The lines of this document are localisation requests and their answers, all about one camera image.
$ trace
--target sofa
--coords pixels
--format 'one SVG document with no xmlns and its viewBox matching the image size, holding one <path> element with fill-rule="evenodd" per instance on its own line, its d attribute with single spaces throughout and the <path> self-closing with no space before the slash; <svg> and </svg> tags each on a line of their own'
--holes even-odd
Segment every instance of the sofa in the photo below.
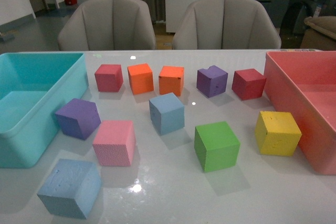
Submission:
<svg viewBox="0 0 336 224">
<path fill-rule="evenodd" d="M 336 50 L 336 16 L 308 17 L 300 48 Z"/>
</svg>

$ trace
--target gray chair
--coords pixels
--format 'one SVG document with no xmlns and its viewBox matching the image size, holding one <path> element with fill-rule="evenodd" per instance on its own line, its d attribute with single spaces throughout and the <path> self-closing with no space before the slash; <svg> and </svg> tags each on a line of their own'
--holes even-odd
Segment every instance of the gray chair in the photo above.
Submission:
<svg viewBox="0 0 336 224">
<path fill-rule="evenodd" d="M 146 2 L 88 0 L 58 35 L 61 51 L 154 50 L 156 40 Z"/>
<path fill-rule="evenodd" d="M 173 49 L 279 49 L 281 39 L 255 0 L 198 0 L 189 5 Z"/>
</svg>

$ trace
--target red cube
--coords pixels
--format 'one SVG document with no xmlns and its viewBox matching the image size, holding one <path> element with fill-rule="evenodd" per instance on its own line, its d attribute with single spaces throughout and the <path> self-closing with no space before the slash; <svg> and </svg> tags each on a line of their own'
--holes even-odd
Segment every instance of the red cube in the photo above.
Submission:
<svg viewBox="0 0 336 224">
<path fill-rule="evenodd" d="M 262 96 L 266 78 L 255 69 L 237 70 L 233 76 L 232 90 L 242 100 Z"/>
<path fill-rule="evenodd" d="M 94 75 L 99 92 L 118 92 L 124 82 L 121 65 L 102 64 Z"/>
</svg>

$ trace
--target purple cube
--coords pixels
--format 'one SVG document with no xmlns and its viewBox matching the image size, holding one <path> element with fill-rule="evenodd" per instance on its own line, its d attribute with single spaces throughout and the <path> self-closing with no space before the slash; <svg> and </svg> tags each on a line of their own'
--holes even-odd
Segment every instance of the purple cube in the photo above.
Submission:
<svg viewBox="0 0 336 224">
<path fill-rule="evenodd" d="M 72 99 L 56 113 L 63 134 L 87 139 L 99 126 L 100 118 L 94 102 Z"/>
<path fill-rule="evenodd" d="M 196 87 L 207 97 L 214 97 L 225 92 L 227 76 L 227 72 L 215 65 L 208 69 L 202 68 L 197 71 Z"/>
</svg>

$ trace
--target pink cube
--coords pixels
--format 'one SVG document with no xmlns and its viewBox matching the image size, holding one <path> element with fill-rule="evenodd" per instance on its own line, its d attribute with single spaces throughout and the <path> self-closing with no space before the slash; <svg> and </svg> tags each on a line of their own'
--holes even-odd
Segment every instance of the pink cube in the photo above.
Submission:
<svg viewBox="0 0 336 224">
<path fill-rule="evenodd" d="M 94 75 L 99 92 L 118 92 L 124 82 L 121 65 L 102 64 Z"/>
<path fill-rule="evenodd" d="M 102 166 L 131 166 L 136 145 L 132 121 L 103 121 L 93 140 Z"/>
<path fill-rule="evenodd" d="M 232 90 L 242 100 L 255 99 L 262 96 L 266 78 L 257 70 L 237 70 L 233 76 Z"/>
</svg>

